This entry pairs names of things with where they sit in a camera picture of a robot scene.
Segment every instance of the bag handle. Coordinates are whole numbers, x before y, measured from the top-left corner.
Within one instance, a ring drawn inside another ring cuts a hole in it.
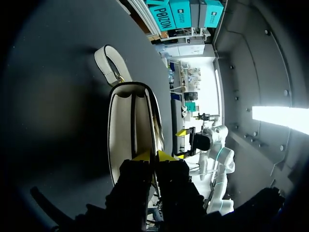
[[[114,64],[119,74],[111,68],[107,58]],[[105,45],[100,48],[95,52],[95,61],[110,86],[132,81],[126,62],[114,47]]]

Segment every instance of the shelf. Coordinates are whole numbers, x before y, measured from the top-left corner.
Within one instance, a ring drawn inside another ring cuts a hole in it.
[[[143,20],[143,22],[149,29],[150,34],[148,34],[147,36],[161,35],[161,31],[144,0],[127,0],[127,1],[131,4],[131,6],[138,13],[140,18]]]

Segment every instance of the white handbag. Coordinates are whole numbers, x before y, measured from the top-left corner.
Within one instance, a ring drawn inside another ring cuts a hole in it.
[[[113,70],[108,59],[117,70]],[[118,51],[106,45],[95,52],[95,60],[113,86],[108,118],[108,158],[114,184],[124,160],[147,153],[154,164],[159,150],[164,149],[161,116],[156,97],[145,84],[133,82],[126,63]]]

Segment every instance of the teal box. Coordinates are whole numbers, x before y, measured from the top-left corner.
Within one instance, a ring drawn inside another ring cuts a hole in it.
[[[184,105],[189,112],[195,112],[197,110],[195,102],[186,102]]]
[[[190,0],[169,0],[176,28],[191,27]]]
[[[161,31],[172,30],[176,28],[169,4],[150,6],[149,10]]]
[[[146,0],[148,5],[167,5],[169,0]]]
[[[207,5],[205,27],[216,28],[223,11],[223,5],[218,0],[205,0],[205,2]]]

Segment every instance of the black table surface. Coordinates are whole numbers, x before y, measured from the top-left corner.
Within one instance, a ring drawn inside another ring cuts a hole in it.
[[[134,81],[157,96],[166,152],[172,128],[168,71],[154,47],[114,0],[46,0],[31,13],[6,59],[1,94],[1,146],[8,176],[32,200],[37,186],[70,217],[85,204],[105,206],[112,189],[107,158],[111,87],[94,52],[110,44]]]

